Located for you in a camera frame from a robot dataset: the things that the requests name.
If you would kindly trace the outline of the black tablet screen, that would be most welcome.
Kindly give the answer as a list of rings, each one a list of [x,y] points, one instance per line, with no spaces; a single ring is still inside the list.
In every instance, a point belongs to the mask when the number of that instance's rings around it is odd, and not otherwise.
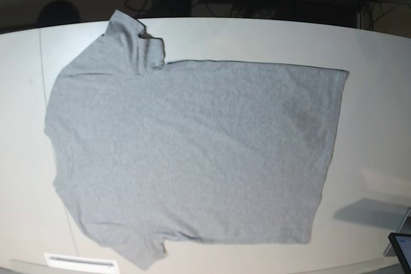
[[[405,274],[410,274],[410,237],[403,237],[398,248],[397,258]]]

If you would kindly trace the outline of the grey tablet stand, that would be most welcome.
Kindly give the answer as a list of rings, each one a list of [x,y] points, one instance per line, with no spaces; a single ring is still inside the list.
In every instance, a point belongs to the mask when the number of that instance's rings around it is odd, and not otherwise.
[[[385,257],[396,257],[400,241],[403,237],[410,237],[410,208],[407,208],[398,229],[389,235],[389,245],[383,255]]]

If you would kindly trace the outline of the grey T-shirt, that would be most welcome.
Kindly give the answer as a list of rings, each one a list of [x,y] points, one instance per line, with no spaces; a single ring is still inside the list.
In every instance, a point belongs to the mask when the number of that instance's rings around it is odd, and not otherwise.
[[[55,190],[88,238],[142,270],[167,240],[307,244],[347,76],[166,63],[163,41],[115,12],[52,88]]]

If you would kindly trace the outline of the white label strip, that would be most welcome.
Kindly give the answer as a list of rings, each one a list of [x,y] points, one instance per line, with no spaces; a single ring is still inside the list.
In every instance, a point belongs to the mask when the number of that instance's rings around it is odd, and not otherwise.
[[[116,261],[88,259],[52,253],[45,253],[44,256],[47,265],[51,268],[89,273],[119,273]]]

